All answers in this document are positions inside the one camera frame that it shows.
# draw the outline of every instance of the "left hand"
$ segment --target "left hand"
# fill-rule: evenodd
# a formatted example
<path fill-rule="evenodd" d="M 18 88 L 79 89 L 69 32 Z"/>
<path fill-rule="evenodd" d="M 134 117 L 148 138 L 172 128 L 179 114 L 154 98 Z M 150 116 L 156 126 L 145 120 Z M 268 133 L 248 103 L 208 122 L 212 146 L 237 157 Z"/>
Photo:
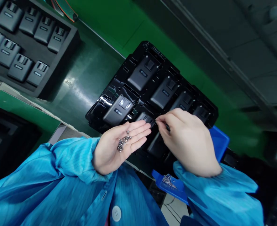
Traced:
<path fill-rule="evenodd" d="M 95 170 L 101 175 L 116 171 L 134 151 L 146 142 L 146 136 L 151 133 L 150 127 L 149 123 L 140 120 L 132 123 L 126 122 L 124 125 L 106 131 L 93 153 L 92 164 Z M 119 139 L 122 140 L 125 136 L 131 136 L 132 139 L 124 145 L 124 150 L 119 152 L 117 150 Z"/>

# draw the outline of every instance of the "label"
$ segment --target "label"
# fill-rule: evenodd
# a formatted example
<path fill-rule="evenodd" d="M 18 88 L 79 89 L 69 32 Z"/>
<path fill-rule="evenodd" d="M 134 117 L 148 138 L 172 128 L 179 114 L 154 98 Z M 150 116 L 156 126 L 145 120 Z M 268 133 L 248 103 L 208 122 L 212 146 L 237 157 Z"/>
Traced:
<path fill-rule="evenodd" d="M 45 27 L 43 26 L 40 26 L 40 29 L 44 30 L 44 31 L 47 31 L 48 29 L 46 29 Z"/>
<path fill-rule="evenodd" d="M 166 96 L 170 96 L 170 94 L 167 92 L 167 91 L 165 91 L 164 89 L 163 89 L 163 91 L 162 91 Z"/>
<path fill-rule="evenodd" d="M 30 21 L 30 22 L 33 22 L 33 20 L 31 18 L 29 18 L 29 17 L 26 17 L 25 19 Z"/>
<path fill-rule="evenodd" d="M 4 14 L 5 14 L 6 16 L 10 17 L 10 18 L 13 17 L 11 14 L 9 14 L 9 13 L 7 13 L 7 12 L 4 12 Z"/>
<path fill-rule="evenodd" d="M 54 39 L 57 40 L 57 41 L 61 41 L 61 39 L 57 38 L 56 36 L 54 36 Z"/>
<path fill-rule="evenodd" d="M 143 76 L 145 76 L 145 77 L 148 76 L 142 69 L 141 69 L 139 72 L 140 72 Z"/>
<path fill-rule="evenodd" d="M 41 76 L 41 74 L 39 74 L 37 71 L 34 71 L 34 74 Z"/>
<path fill-rule="evenodd" d="M 117 113 L 118 115 L 122 115 L 122 112 L 120 112 L 117 108 L 114 110 L 115 113 Z"/>
<path fill-rule="evenodd" d="M 5 53 L 6 55 L 10 55 L 10 53 L 8 53 L 6 50 L 1 50 L 2 53 Z"/>
<path fill-rule="evenodd" d="M 22 70 L 23 68 L 18 66 L 17 64 L 14 65 L 17 69 Z"/>
<path fill-rule="evenodd" d="M 182 104 L 180 104 L 179 107 L 180 107 L 182 110 L 186 110 L 186 108 L 185 108 Z"/>

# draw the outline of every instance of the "white button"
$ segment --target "white button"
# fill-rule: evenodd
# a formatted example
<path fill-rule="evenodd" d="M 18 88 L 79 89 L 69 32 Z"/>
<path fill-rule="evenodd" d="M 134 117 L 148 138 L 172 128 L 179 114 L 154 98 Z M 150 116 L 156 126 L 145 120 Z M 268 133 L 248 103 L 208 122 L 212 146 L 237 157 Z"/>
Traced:
<path fill-rule="evenodd" d="M 115 222 L 118 222 L 121 219 L 122 212 L 118 206 L 113 207 L 111 214 L 112 214 L 112 218 Z"/>

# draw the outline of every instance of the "black plastic tray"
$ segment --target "black plastic tray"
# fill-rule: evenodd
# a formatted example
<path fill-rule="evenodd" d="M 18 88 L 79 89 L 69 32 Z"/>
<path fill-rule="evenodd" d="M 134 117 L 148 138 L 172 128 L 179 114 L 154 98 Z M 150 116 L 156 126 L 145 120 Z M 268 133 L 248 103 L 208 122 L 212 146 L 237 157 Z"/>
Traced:
<path fill-rule="evenodd" d="M 144 88 L 139 91 L 128 82 L 128 78 L 147 55 L 152 56 L 153 59 L 156 59 L 159 67 L 157 72 L 152 76 Z M 152 103 L 150 98 L 167 76 L 173 78 L 179 87 L 165 108 L 161 109 L 156 104 Z M 205 125 L 206 127 L 211 128 L 218 118 L 218 108 L 196 86 L 191 85 L 187 80 L 185 80 L 181 76 L 180 71 L 155 46 L 148 41 L 143 41 L 134 53 L 127 57 L 106 89 L 102 92 L 99 99 L 86 114 L 86 119 L 89 121 L 89 125 L 100 133 L 104 133 L 108 129 L 112 128 L 111 125 L 103 121 L 103 117 L 120 94 L 127 97 L 134 103 L 133 110 L 120 124 L 127 121 L 135 121 L 141 112 L 145 112 L 150 117 L 155 119 L 159 115 L 167 113 L 171 109 L 177 97 L 183 91 L 189 93 L 194 99 L 193 105 L 188 110 L 191 114 L 193 114 L 199 106 L 206 106 L 210 115 L 205 121 Z M 160 144 L 158 145 L 158 149 L 166 149 L 163 157 L 158 158 L 147 151 L 147 147 L 151 144 L 158 133 L 157 125 L 155 124 L 151 130 L 152 133 L 147 137 L 147 142 L 132 155 L 139 155 L 142 161 L 145 161 L 145 164 L 151 164 L 153 168 L 162 175 L 168 173 L 174 175 L 172 167 L 176 158 L 167 149 L 163 141 L 160 141 Z"/>
<path fill-rule="evenodd" d="M 36 8 L 42 13 L 43 16 L 47 16 L 55 20 L 56 25 L 69 32 L 59 52 L 56 54 L 51 52 L 47 48 L 47 45 L 37 42 L 33 37 L 22 33 L 18 28 L 14 33 L 10 33 L 0 27 L 0 33 L 21 46 L 22 50 L 19 53 L 34 61 L 33 66 L 37 61 L 42 61 L 43 63 L 49 65 L 49 69 L 38 87 L 32 86 L 27 82 L 21 83 L 8 77 L 7 73 L 9 69 L 3 67 L 2 65 L 0 65 L 0 81 L 3 81 L 11 87 L 31 96 L 45 99 L 52 90 L 53 85 L 58 81 L 61 70 L 68 63 L 77 46 L 79 46 L 79 43 L 81 42 L 79 32 L 76 27 L 65 21 L 63 18 L 57 16 L 55 13 L 48 10 L 35 0 L 16 0 L 13 1 L 13 3 L 24 11 L 29 6 Z"/>

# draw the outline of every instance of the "green mat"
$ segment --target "green mat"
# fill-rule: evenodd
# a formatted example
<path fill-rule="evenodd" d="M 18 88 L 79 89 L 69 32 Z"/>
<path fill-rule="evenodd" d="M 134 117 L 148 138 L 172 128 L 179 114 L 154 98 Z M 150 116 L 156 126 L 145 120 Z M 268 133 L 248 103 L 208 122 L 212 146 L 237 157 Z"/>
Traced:
<path fill-rule="evenodd" d="M 40 144 L 47 143 L 60 125 L 60 121 L 3 91 L 0 91 L 0 108 L 16 114 L 38 126 L 42 135 L 31 150 L 31 153 L 35 151 Z"/>

